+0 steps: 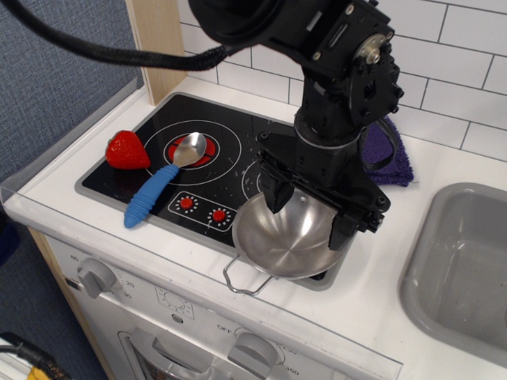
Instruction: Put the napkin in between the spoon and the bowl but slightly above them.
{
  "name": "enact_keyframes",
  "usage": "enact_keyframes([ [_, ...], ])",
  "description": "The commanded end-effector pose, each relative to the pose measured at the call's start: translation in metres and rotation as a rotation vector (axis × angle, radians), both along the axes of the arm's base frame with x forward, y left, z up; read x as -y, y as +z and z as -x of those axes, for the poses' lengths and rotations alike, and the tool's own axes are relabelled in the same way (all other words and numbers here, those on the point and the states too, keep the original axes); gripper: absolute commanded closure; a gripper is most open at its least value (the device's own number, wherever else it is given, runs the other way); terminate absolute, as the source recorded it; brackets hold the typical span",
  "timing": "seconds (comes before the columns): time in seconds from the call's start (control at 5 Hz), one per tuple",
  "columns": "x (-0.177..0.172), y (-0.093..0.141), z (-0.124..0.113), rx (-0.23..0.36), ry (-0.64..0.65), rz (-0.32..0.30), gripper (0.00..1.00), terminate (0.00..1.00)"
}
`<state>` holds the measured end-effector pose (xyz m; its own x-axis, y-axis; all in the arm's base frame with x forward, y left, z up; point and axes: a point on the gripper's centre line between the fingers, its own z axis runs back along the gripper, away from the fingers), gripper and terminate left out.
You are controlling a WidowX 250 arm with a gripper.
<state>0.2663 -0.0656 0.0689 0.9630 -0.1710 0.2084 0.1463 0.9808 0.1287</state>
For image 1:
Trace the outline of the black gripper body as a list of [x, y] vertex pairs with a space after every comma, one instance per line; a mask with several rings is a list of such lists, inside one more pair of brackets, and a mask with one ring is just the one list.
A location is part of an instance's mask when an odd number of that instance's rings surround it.
[[297, 131], [291, 135], [263, 131], [257, 135], [258, 161], [285, 173], [295, 189], [337, 213], [351, 212], [357, 231], [375, 233], [391, 202], [366, 174], [360, 141], [360, 132], [312, 144]]

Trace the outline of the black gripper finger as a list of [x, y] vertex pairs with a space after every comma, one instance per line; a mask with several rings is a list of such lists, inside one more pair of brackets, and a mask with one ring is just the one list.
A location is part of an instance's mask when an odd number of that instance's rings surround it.
[[357, 231], [357, 220], [351, 212], [344, 211], [336, 214], [332, 221], [328, 247], [330, 250], [340, 250], [354, 237]]
[[295, 189], [285, 173], [268, 165], [261, 165], [260, 188], [266, 206], [273, 214], [282, 210]]

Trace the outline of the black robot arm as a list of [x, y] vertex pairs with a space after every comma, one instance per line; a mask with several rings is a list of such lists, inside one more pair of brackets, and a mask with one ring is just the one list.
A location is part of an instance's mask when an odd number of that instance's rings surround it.
[[192, 1], [203, 31], [232, 52], [262, 45], [286, 55], [303, 71], [302, 104], [292, 135], [257, 136], [261, 190], [279, 212], [296, 189], [337, 211], [329, 247], [356, 232], [376, 231], [389, 199], [370, 179], [388, 158], [362, 157], [378, 126], [398, 147], [386, 116], [403, 95], [391, 54], [389, 18], [374, 1]]

